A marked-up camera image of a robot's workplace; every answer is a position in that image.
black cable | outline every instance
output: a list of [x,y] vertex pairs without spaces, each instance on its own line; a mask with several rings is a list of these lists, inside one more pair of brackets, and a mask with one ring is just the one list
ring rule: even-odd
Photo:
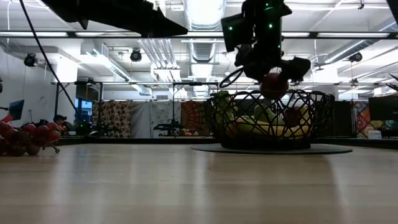
[[[234,83],[234,82],[242,75],[242,73],[243,73],[243,67],[240,68],[240,69],[237,69],[237,70],[235,70],[233,73],[229,74],[226,78],[224,78],[223,81],[221,81],[221,83],[220,83],[220,88],[225,88],[225,87],[230,86],[232,83]],[[229,79],[230,79],[232,76],[234,76],[235,74],[237,74],[237,75],[236,75],[236,77],[234,78],[234,80],[230,81]]]
[[47,58],[47,55],[46,55],[45,52],[44,52],[44,49],[43,49],[43,47],[42,47],[42,44],[40,43],[40,40],[39,40],[39,38],[37,37],[36,31],[35,31],[35,29],[33,28],[32,21],[30,20],[29,15],[28,15],[28,13],[27,13],[27,11],[26,11],[26,7],[25,7],[25,4],[24,4],[24,1],[23,1],[23,0],[19,0],[19,2],[20,2],[20,4],[21,4],[22,10],[24,11],[24,14],[25,14],[25,16],[26,16],[27,22],[29,23],[29,27],[30,27],[30,29],[31,29],[31,31],[32,31],[32,33],[33,33],[33,36],[34,36],[34,38],[35,38],[35,40],[36,40],[36,42],[37,42],[37,45],[39,46],[39,49],[40,49],[41,53],[43,54],[44,60],[45,60],[45,62],[47,63],[47,66],[49,67],[50,71],[52,72],[52,75],[54,76],[54,78],[57,80],[58,84],[61,86],[62,90],[65,92],[65,95],[67,96],[67,98],[68,98],[68,100],[69,100],[69,103],[73,106],[73,109],[75,109],[75,112],[76,112],[77,115],[79,116],[80,120],[82,120],[79,111],[76,109],[75,103],[74,103],[74,102],[72,101],[72,99],[70,98],[70,96],[69,96],[69,94],[67,93],[67,90],[65,89],[65,87],[61,84],[60,79],[58,78],[57,74],[55,74],[55,71],[54,71],[54,69],[52,68],[52,66],[51,66],[51,64],[50,64],[49,58]]

person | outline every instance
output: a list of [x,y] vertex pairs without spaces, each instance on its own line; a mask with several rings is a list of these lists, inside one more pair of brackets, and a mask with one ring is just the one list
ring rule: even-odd
[[67,120],[67,117],[62,116],[62,115],[55,115],[54,116],[54,123],[57,124],[57,128],[60,130],[61,133],[67,131],[67,127],[65,125],[65,121]]

black wire basket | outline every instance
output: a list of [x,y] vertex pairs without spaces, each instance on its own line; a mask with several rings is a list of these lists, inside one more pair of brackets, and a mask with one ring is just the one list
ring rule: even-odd
[[308,149],[331,117],[334,96],[289,90],[279,100],[260,91],[221,91],[205,103],[213,136],[228,148]]

black round mat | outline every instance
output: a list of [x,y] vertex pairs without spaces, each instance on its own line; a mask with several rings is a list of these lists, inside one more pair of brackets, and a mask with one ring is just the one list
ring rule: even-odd
[[322,144],[311,144],[310,149],[227,149],[221,144],[202,144],[191,147],[194,150],[206,152],[226,152],[241,154],[268,154],[268,155],[317,155],[347,153],[353,150],[343,146],[327,146]]

colorful curtain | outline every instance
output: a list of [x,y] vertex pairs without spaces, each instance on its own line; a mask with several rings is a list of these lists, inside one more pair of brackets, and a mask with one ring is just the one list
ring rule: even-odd
[[[131,137],[131,101],[106,101],[102,102],[101,119],[108,126],[117,127],[117,131],[110,131],[109,138]],[[98,122],[98,102],[94,104],[93,122]]]
[[356,134],[358,138],[368,138],[368,131],[377,128],[391,129],[396,126],[395,121],[371,121],[369,103],[366,101],[355,101],[356,111]]
[[205,121],[203,102],[181,103],[181,124],[185,129],[193,129],[200,136],[209,136],[210,129]]

